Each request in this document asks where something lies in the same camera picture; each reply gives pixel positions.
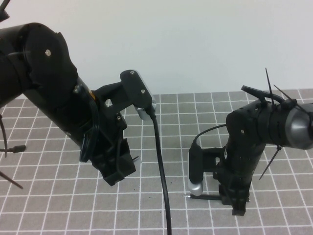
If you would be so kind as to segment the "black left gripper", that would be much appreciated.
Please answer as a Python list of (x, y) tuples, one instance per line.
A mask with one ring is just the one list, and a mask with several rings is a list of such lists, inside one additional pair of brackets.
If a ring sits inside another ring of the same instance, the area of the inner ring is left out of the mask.
[[(99, 137), (103, 136), (112, 142), (119, 130), (126, 126), (121, 123), (121, 110), (121, 106), (102, 107), (100, 110), (96, 106), (91, 106), (91, 128), (84, 133), (84, 162), (92, 158)], [(102, 161), (98, 164), (98, 170), (110, 186), (122, 181), (124, 175), (136, 171), (126, 139), (118, 140), (117, 161)]]

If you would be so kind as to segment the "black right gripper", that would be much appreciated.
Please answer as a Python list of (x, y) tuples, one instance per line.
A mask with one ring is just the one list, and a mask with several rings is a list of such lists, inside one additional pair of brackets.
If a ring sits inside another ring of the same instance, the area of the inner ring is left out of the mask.
[(256, 156), (218, 156), (214, 158), (214, 179), (219, 182), (219, 195), (223, 205), (232, 204), (232, 215), (244, 216), (247, 196), (250, 195), (252, 176), (257, 166)]

